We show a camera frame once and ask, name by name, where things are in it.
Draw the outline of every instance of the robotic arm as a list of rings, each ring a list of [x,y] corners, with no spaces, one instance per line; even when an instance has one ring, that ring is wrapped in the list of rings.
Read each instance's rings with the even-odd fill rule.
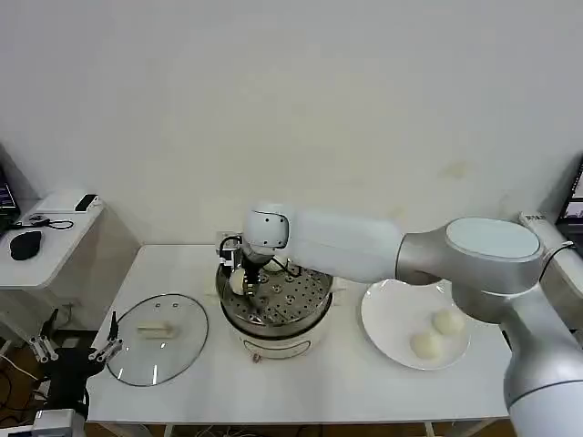
[[[461,310],[508,334],[505,400],[517,433],[581,434],[583,353],[541,289],[543,248],[526,228],[459,218],[404,235],[389,221],[260,204],[247,213],[242,243],[247,271],[278,255],[356,282],[450,280]]]

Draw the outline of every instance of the table leg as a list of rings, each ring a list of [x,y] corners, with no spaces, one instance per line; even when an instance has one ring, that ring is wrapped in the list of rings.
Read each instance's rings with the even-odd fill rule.
[[[172,424],[166,425],[166,427],[164,428],[164,437],[171,437],[173,430],[174,430],[174,425],[172,425]]]
[[[423,422],[425,425],[425,436],[435,437],[434,425],[431,422]]]
[[[456,423],[452,426],[452,429],[445,434],[445,437],[470,437],[496,421],[497,419],[485,419],[479,422]]]

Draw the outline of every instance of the glass lid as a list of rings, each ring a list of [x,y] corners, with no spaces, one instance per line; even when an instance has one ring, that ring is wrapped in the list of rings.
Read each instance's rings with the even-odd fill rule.
[[[193,298],[162,294],[142,300],[119,320],[123,347],[107,368],[129,385],[161,384],[198,358],[208,332],[207,314]]]

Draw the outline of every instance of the dough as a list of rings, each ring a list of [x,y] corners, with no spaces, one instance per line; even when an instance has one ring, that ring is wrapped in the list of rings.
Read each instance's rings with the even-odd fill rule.
[[[443,335],[459,334],[465,326],[464,316],[454,309],[439,310],[434,313],[432,323],[435,329]]]
[[[278,260],[282,265],[287,267],[288,260],[286,258],[282,258],[282,257],[274,257],[274,258],[276,260]],[[263,268],[266,269],[267,271],[272,271],[272,272],[283,270],[279,265],[277,265],[275,262],[273,262],[273,259],[270,262],[268,262],[267,264],[265,264],[263,266]]]
[[[235,294],[243,294],[243,277],[245,276],[245,269],[236,269],[230,274],[229,285],[230,289]]]
[[[441,341],[438,334],[426,331],[412,335],[410,344],[417,357],[423,360],[432,360],[443,354]]]

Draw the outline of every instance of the white table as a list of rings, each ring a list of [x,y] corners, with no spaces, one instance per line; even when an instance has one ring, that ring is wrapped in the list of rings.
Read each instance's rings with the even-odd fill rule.
[[[471,322],[466,356],[442,371],[391,361],[359,324],[366,286],[349,282],[331,308],[330,331],[310,353],[253,363],[230,335],[214,291],[214,246],[145,246],[136,257],[96,338],[102,344],[112,310],[176,292],[206,309],[210,330],[197,360],[155,387],[130,387],[109,371],[91,378],[89,420],[117,423],[426,422],[506,417],[502,385],[510,351],[493,325]]]
[[[95,205],[86,213],[47,214],[52,220],[71,220],[74,226],[71,229],[10,230],[0,238],[0,321],[22,339],[36,335],[46,312],[59,306],[48,286],[102,211],[102,205]],[[23,217],[35,212],[36,206]],[[12,259],[10,241],[30,230],[42,231],[40,250],[31,259]]]

